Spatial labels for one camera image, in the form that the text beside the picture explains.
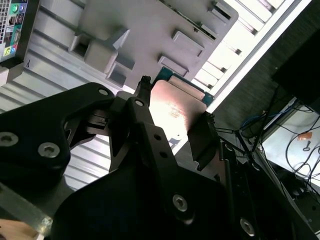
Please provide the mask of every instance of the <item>metal plate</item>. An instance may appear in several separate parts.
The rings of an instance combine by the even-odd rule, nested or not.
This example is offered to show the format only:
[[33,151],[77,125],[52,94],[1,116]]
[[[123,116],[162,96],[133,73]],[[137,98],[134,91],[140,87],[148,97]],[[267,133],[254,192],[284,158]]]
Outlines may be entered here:
[[163,128],[168,140],[182,139],[206,109],[203,102],[165,80],[157,81],[151,91],[154,124]]

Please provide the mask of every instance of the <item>black cable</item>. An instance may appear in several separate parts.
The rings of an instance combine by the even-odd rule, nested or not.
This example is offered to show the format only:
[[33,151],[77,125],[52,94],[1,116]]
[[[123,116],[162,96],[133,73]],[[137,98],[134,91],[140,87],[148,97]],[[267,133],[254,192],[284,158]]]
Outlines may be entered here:
[[316,162],[315,162],[312,170],[310,171],[310,175],[309,175],[309,177],[308,177],[308,179],[307,179],[307,182],[310,181],[310,183],[311,183],[312,175],[313,175],[314,171],[316,170],[316,167],[317,167],[317,165],[318,165],[319,163],[320,163],[320,155],[319,155],[318,159],[316,160]]
[[311,192],[315,193],[318,196],[318,198],[320,198],[320,194],[317,192],[317,190],[315,190],[314,187],[310,183],[306,182],[306,184],[311,188]]
[[299,133],[294,132],[294,131],[290,130],[289,128],[286,128],[285,126],[282,126],[282,125],[280,125],[280,124],[278,124],[278,123],[275,123],[274,125],[277,125],[277,126],[279,126],[279,127],[283,128],[283,129],[285,129],[285,130],[289,131],[290,133],[293,133],[293,134],[297,134],[297,135],[299,135]]
[[[294,137],[289,141],[288,145],[286,146],[286,149],[285,149],[285,160],[286,160],[287,164],[289,165],[289,167],[290,167],[294,172],[296,172],[296,169],[295,169],[293,166],[291,166],[290,161],[289,161],[289,159],[288,159],[289,147],[290,147],[290,145],[292,144],[292,142],[293,142],[299,135],[301,135],[301,134],[306,134],[306,133],[308,133],[308,132],[310,132],[310,131],[312,131],[312,130],[314,130],[314,129],[320,128],[320,126],[314,128],[314,126],[317,124],[317,122],[318,122],[319,119],[320,119],[320,116],[316,119],[316,121],[313,123],[313,125],[311,126],[311,128],[310,128],[309,130],[304,131],[304,132],[302,132],[302,133],[300,133],[300,134],[294,133],[294,134],[296,134],[296,136],[294,136]],[[311,151],[311,153],[309,154],[309,157],[308,157],[307,160],[304,162],[304,164],[307,163],[307,161],[310,159],[311,154],[314,152],[314,150],[315,150],[316,148],[317,148],[317,147],[315,147],[315,148]]]
[[267,159],[266,151],[265,151],[265,148],[264,148],[263,143],[262,143],[262,138],[263,138],[263,134],[262,134],[261,139],[259,140],[259,142],[260,142],[260,144],[261,144],[261,149],[262,149],[262,153],[263,153],[263,155],[264,155],[265,161],[266,161],[266,163],[268,164],[268,166],[271,168],[271,170],[273,171],[273,173],[274,173],[274,175],[276,176],[276,178],[278,179],[278,181],[279,181],[279,183],[280,183],[280,186],[281,186],[281,189],[282,189],[282,192],[283,192],[283,194],[285,195],[285,198],[286,198],[287,200],[289,200],[289,199],[288,199],[288,196],[287,196],[287,193],[286,193],[286,191],[285,191],[285,189],[284,189],[284,184],[282,183],[282,181],[281,181],[280,178],[278,177],[278,175],[277,175],[277,173],[275,172],[274,168],[271,166],[269,160]]

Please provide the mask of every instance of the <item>wire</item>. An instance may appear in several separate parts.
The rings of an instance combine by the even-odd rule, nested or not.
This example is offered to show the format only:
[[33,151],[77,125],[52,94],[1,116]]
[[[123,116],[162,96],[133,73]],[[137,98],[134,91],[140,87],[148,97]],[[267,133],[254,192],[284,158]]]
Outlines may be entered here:
[[[288,108],[287,108],[286,110],[284,110],[284,111],[281,111],[281,112],[278,112],[278,113],[275,113],[275,114],[270,115],[269,118],[273,118],[273,117],[275,117],[275,116],[285,114],[285,113],[289,112],[290,110],[297,110],[297,111],[304,112],[304,113],[307,113],[307,114],[311,114],[311,113],[314,112],[314,111],[311,110],[309,107],[307,107],[307,106],[305,106],[305,105],[301,105],[301,104],[300,104],[299,106],[297,106],[297,108],[296,108],[296,107],[293,107],[295,104],[297,104],[297,102],[294,102],[291,106],[288,106]],[[308,110],[298,109],[298,108],[300,108],[301,106],[306,107]],[[261,114],[261,115],[256,115],[256,116],[251,116],[251,117],[249,117],[246,121],[244,121],[244,122],[242,123],[241,129],[244,128],[245,125],[247,125],[247,123],[250,123],[250,122],[252,122],[253,120],[258,119],[258,118],[263,118],[263,116],[265,116],[265,115],[266,115],[266,113],[263,113],[263,114]]]
[[[278,115],[281,115],[281,114],[285,114],[285,113],[289,112],[290,110],[291,110],[291,108],[288,107],[288,108],[287,108],[286,110],[284,110],[284,111],[281,111],[281,112],[278,112],[278,113],[275,113],[275,114],[272,114],[272,115],[268,116],[268,118],[273,118],[273,117],[275,117],[275,116],[278,116]],[[252,122],[253,120],[258,119],[258,118],[263,118],[265,115],[266,115],[266,113],[263,113],[263,114],[261,114],[261,115],[256,115],[256,116],[251,116],[251,117],[249,117],[249,118],[241,125],[240,129],[244,128],[244,127],[247,125],[247,123],[250,123],[250,122]]]
[[285,149],[285,160],[286,160],[287,164],[289,165],[289,167],[293,170],[294,174],[298,173],[298,174],[300,174],[300,175],[303,176],[303,177],[308,177],[308,181],[309,181],[309,179],[312,177],[313,171],[314,171],[315,167],[318,165],[319,162],[317,161],[316,166],[314,167],[314,169],[310,171],[310,175],[309,175],[309,174],[308,174],[308,175],[305,175],[305,174],[302,174],[302,173],[300,173],[300,172],[298,172],[298,171],[308,163],[310,157],[313,155],[313,153],[314,153],[314,151],[315,151],[316,149],[318,149],[318,153],[320,154],[320,146],[316,146],[316,147],[314,147],[314,148],[312,149],[312,151],[310,152],[310,154],[309,154],[309,156],[307,157],[307,159],[303,162],[303,164],[302,164],[300,167],[298,167],[298,169],[295,169],[295,168],[291,165],[291,163],[290,163],[290,161],[289,161],[289,158],[288,158],[288,151],[289,151],[289,147],[290,147],[290,145],[292,144],[292,142],[293,142],[299,135],[301,135],[301,134],[306,134],[306,133],[308,133],[308,132],[310,132],[310,131],[312,131],[312,130],[315,130],[315,129],[320,128],[320,126],[314,127],[314,126],[317,124],[317,122],[319,121],[319,119],[320,119],[320,116],[316,119],[316,121],[313,123],[313,125],[311,126],[311,128],[310,128],[309,130],[304,131],[304,132],[302,132],[302,133],[300,133],[300,134],[299,134],[299,133],[296,133],[296,132],[293,132],[293,131],[287,129],[286,127],[283,127],[283,126],[282,126],[284,129],[290,131],[291,133],[296,134],[296,136],[294,136],[294,137],[289,141],[288,145],[286,146],[286,149]]
[[264,146],[263,146],[262,139],[263,139],[263,136],[261,136],[260,144],[261,144],[261,149],[262,149],[262,153],[263,153],[263,155],[264,155],[265,161],[266,161],[266,163],[268,164],[268,166],[271,168],[271,170],[273,171],[273,173],[274,173],[274,175],[276,176],[276,178],[278,179],[278,181],[279,181],[279,183],[280,183],[280,186],[281,186],[281,188],[282,188],[282,193],[284,194],[285,198],[286,198],[287,200],[289,200],[289,199],[288,199],[288,196],[287,196],[287,192],[286,192],[285,189],[284,189],[284,184],[282,183],[282,181],[281,181],[280,178],[278,177],[278,175],[277,175],[277,173],[275,172],[274,168],[271,166],[269,160],[267,159],[267,155],[266,155],[265,148],[264,148]]
[[299,133],[294,132],[294,131],[290,130],[289,128],[286,128],[285,126],[282,126],[282,125],[280,125],[280,124],[278,124],[278,123],[275,123],[274,125],[277,125],[277,126],[279,126],[279,127],[283,128],[283,129],[285,129],[285,130],[289,131],[290,133],[293,133],[293,134],[297,134],[297,135],[299,135]]

